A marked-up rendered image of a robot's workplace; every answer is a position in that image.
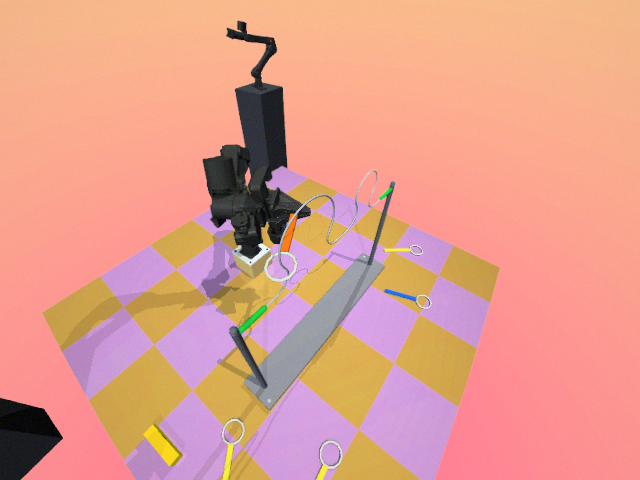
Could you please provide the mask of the orange bar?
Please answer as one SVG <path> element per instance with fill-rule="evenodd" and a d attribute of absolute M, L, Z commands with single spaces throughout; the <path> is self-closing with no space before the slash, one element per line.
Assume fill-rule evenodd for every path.
<path fill-rule="evenodd" d="M 294 255 L 292 255 L 291 253 L 289 253 L 289 250 L 290 250 L 290 246 L 291 246 L 291 242 L 292 242 L 292 238 L 293 238 L 293 234 L 294 234 L 297 218 L 298 218 L 298 214 L 293 219 L 292 223 L 290 224 L 290 226 L 289 226 L 289 228 L 288 228 L 288 230 L 287 230 L 287 232 L 286 232 L 286 234 L 284 236 L 282 247 L 281 247 L 281 254 L 280 254 L 280 255 L 288 255 L 289 257 L 291 257 L 293 259 L 293 262 L 294 262 L 293 271 L 288 276 L 286 276 L 284 278 L 281 278 L 281 279 L 273 278 L 271 275 L 269 275 L 268 269 L 267 269 L 268 268 L 268 264 L 274 257 L 278 256 L 278 252 L 272 254 L 265 262 L 264 271 L 265 271 L 266 277 L 269 278 L 273 282 L 286 281 L 286 280 L 290 279 L 296 273 L 298 263 L 297 263 L 296 257 Z"/>

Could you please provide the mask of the white loop with blue handle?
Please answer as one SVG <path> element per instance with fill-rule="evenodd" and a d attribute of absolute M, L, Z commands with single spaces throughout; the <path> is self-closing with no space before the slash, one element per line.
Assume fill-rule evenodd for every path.
<path fill-rule="evenodd" d="M 431 302 L 430 298 L 429 298 L 429 297 L 427 297 L 426 295 L 423 295 L 423 294 L 418 295 L 417 297 L 415 297 L 415 296 L 411 296 L 411 295 L 408 295 L 408 294 L 404 294 L 404 293 L 401 293 L 401 292 L 398 292 L 398 291 L 397 291 L 397 292 L 394 292 L 394 291 L 387 290 L 387 289 L 385 290 L 385 292 L 384 292 L 384 293 L 386 293 L 386 294 L 390 294 L 390 295 L 392 295 L 392 294 L 393 294 L 393 295 L 397 295 L 397 296 L 400 296 L 400 297 L 403 297 L 403 298 L 407 298 L 407 299 L 410 299 L 410 300 L 416 301 L 416 302 L 417 302 L 417 305 L 418 305 L 420 308 L 423 308 L 423 309 L 429 309 L 429 308 L 432 306 L 432 302 Z M 429 305 L 428 307 L 422 307 L 422 306 L 420 306 L 420 305 L 418 304 L 418 298 L 419 298 L 420 296 L 424 296 L 424 297 L 426 297 L 426 298 L 429 300 L 430 305 Z"/>

